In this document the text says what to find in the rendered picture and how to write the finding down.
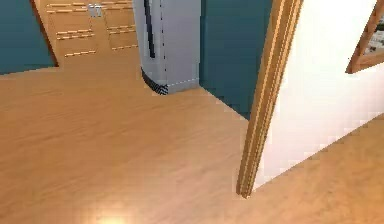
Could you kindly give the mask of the grey fridge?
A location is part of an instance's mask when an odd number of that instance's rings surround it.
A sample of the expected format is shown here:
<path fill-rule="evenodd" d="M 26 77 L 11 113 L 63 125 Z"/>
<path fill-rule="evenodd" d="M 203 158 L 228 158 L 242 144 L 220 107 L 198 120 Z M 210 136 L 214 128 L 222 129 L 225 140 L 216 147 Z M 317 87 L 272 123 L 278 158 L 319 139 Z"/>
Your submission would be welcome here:
<path fill-rule="evenodd" d="M 144 1 L 134 1 L 141 74 L 159 95 L 197 88 L 201 0 L 149 0 L 155 58 L 150 58 Z"/>

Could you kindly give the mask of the wooden door frame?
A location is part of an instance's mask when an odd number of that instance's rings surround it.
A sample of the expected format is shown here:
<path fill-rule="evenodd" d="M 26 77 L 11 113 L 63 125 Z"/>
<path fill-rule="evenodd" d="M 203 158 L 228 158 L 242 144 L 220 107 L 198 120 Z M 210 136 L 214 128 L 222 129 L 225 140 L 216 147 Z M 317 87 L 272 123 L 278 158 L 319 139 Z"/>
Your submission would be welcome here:
<path fill-rule="evenodd" d="M 304 0 L 272 0 L 236 193 L 252 194 Z"/>

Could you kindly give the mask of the wooden kitchen cupboard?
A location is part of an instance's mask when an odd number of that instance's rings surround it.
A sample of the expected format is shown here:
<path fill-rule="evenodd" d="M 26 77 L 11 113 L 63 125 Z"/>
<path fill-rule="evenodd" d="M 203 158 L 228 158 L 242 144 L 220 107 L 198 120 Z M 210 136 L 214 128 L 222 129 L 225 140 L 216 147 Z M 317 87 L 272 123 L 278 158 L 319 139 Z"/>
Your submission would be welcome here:
<path fill-rule="evenodd" d="M 133 0 L 32 0 L 59 66 L 138 49 Z"/>

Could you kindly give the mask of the wooden framed window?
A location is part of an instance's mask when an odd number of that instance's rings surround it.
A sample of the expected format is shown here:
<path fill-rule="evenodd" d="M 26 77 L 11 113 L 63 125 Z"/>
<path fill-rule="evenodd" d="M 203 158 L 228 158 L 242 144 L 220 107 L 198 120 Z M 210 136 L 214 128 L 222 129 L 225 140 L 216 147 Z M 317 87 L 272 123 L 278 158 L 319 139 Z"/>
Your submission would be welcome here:
<path fill-rule="evenodd" d="M 377 0 L 346 68 L 348 74 L 384 62 L 384 0 Z"/>

